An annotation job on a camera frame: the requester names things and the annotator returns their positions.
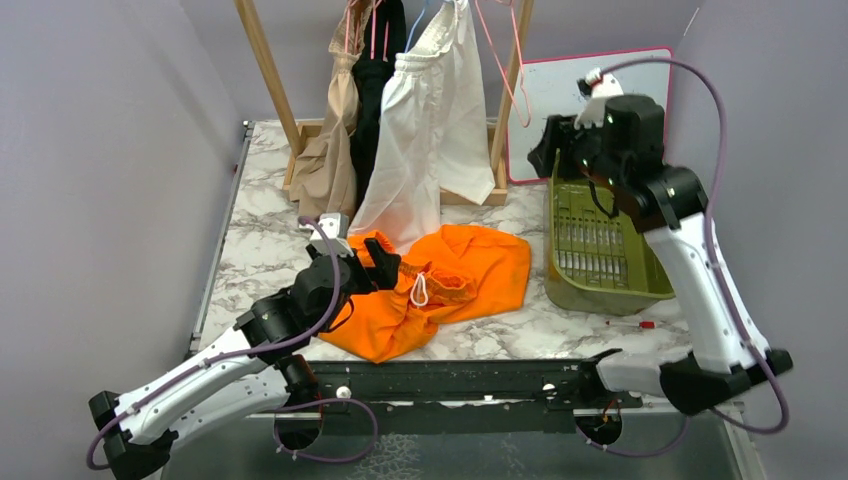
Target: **marble surface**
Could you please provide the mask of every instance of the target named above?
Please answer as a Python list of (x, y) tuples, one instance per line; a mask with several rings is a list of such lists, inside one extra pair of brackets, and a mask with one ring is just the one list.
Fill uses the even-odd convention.
[[(205, 348), (254, 300), (294, 281), (309, 265), (307, 235), (296, 226), (297, 209), (281, 186), (289, 149), (279, 122), (260, 122), (254, 130), (226, 235), (215, 288), (200, 340)], [(544, 289), (543, 185), (511, 186), (503, 207), (442, 207), (443, 223), (477, 224), (526, 239), (533, 249), (533, 270), (524, 307), (515, 312), (443, 326), (424, 348), (406, 360), (542, 359), (585, 357), (609, 348), (633, 353), (678, 352), (688, 347), (688, 334), (676, 301), (660, 302), (639, 316), (614, 318), (635, 325), (640, 319), (657, 328), (608, 326), (610, 317), (564, 311)], [(309, 360), (353, 360), (357, 357), (313, 340), (301, 351)]]

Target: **white pants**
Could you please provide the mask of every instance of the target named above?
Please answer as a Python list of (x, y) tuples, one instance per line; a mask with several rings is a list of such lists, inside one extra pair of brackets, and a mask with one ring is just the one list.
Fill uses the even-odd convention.
[(374, 173), (351, 233), (400, 253), (441, 226), (439, 187), (475, 203), (494, 188), (480, 57), (468, 0), (443, 3), (383, 90)]

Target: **orange cloth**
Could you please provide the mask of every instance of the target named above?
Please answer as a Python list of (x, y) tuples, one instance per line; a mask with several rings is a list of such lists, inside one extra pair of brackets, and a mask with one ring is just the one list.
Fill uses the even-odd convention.
[[(380, 232), (350, 237), (365, 265), (373, 265), (364, 246), (369, 237), (391, 247)], [(353, 314), (346, 306), (334, 323), (350, 319), (321, 338), (374, 363), (385, 362), (426, 345), (440, 324), (521, 308), (530, 262), (525, 240), (486, 227), (444, 225), (403, 257), (394, 290), (354, 296)], [(421, 308), (410, 301), (419, 273), (429, 296)], [(416, 299), (420, 303), (423, 295)]]

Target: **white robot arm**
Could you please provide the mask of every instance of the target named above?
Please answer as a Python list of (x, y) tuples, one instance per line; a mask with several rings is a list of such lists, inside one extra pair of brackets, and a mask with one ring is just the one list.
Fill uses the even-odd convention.
[[(394, 288), (400, 256), (376, 240), (365, 242), (374, 267), (363, 267), (344, 240), (347, 219), (322, 216), (307, 251), (313, 261), (295, 282), (256, 301), (214, 343), (153, 382), (121, 395), (89, 401), (100, 429), (89, 467), (118, 480), (159, 470), (170, 453), (193, 438), (247, 415), (317, 399), (318, 383), (294, 352), (327, 331), (351, 295)], [(107, 465), (96, 465), (99, 441)]]
[(647, 393), (694, 415), (764, 382), (763, 364), (774, 375), (790, 370), (789, 353), (770, 348), (739, 297), (711, 221), (707, 228), (708, 200), (698, 177), (663, 161), (662, 107), (650, 97), (624, 94), (616, 78), (599, 69), (580, 79), (578, 88), (590, 96), (584, 110), (549, 117), (528, 161), (542, 177), (590, 179), (595, 199), (596, 185), (613, 192), (612, 211), (595, 200), (597, 207), (611, 218), (626, 214), (644, 235), (669, 277), (692, 339), (687, 356), (612, 350), (594, 357), (581, 367), (586, 396)]

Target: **white drawstring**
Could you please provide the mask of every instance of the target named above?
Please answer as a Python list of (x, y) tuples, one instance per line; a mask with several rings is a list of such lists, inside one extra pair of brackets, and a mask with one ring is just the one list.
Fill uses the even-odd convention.
[[(418, 301), (421, 297), (424, 297), (423, 302)], [(412, 291), (409, 292), (409, 301), (418, 308), (424, 307), (430, 302), (430, 296), (427, 295), (427, 279), (424, 278), (423, 273), (419, 272), (415, 277), (415, 283), (412, 285)]]

